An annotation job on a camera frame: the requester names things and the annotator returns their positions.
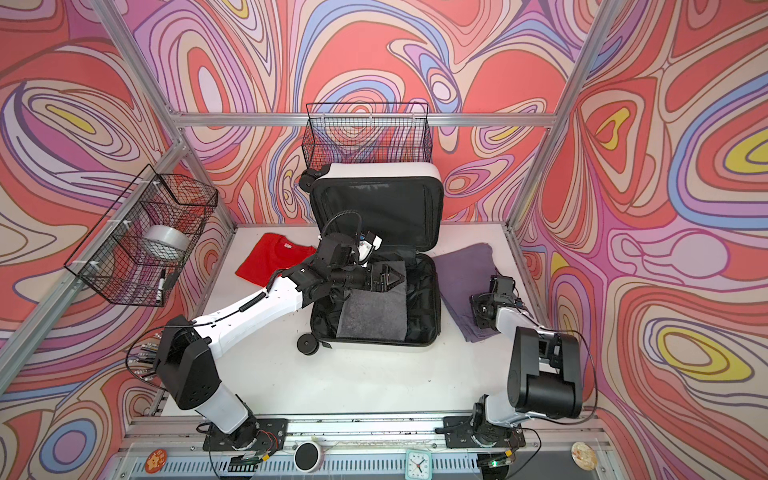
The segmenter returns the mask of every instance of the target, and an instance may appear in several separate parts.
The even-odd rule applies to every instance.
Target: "wire basket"
[[[306,167],[432,161],[429,105],[422,102],[339,102],[306,105],[301,148]]]
[[[164,306],[217,203],[218,191],[210,185],[186,175],[154,173],[95,253],[72,262],[82,268],[74,271],[71,256],[65,267],[109,303]],[[151,236],[168,227],[176,230],[181,244]]]

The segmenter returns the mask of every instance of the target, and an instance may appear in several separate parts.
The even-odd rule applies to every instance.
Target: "suitcase lid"
[[[427,162],[331,164],[310,186],[310,205],[321,231],[335,214],[357,210],[362,232],[381,237],[382,247],[420,252],[437,243],[442,201],[440,173]],[[356,228],[357,217],[343,215],[328,231],[353,236]]]

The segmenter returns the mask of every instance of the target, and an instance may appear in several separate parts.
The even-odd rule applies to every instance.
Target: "clothing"
[[[235,274],[258,286],[266,286],[272,272],[298,265],[316,251],[315,247],[297,245],[284,235],[265,233]]]
[[[383,263],[406,274],[403,261]],[[341,309],[336,338],[405,340],[408,330],[407,286],[408,282],[402,282],[384,293],[351,290]]]
[[[491,276],[497,273],[491,246],[476,243],[433,260],[440,279],[440,296],[464,340],[479,342],[496,335],[493,329],[478,328],[469,302],[471,295],[488,292]]]

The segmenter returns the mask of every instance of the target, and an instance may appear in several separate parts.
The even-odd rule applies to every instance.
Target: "folded gray cloth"
[[[383,262],[394,270],[406,274],[405,262]],[[406,288],[400,283],[389,292],[352,290],[344,302],[339,317],[337,338],[398,340],[406,339]]]
[[[488,292],[491,275],[496,274],[493,249],[487,243],[433,258],[440,279],[440,296],[467,342],[479,342],[498,332],[478,328],[469,296]]]

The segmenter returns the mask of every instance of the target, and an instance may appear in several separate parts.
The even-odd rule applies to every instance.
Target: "open suitcase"
[[[328,348],[376,348],[414,351],[431,345],[440,334],[440,291],[435,263],[421,252],[437,243],[442,219],[443,189],[435,165],[426,162],[331,164],[316,178],[303,175],[302,187],[320,230],[342,210],[362,215],[363,231],[382,239],[371,262],[406,262],[405,340],[337,338],[342,300],[316,301],[310,325],[320,345]],[[353,234],[357,219],[339,217],[329,232]]]

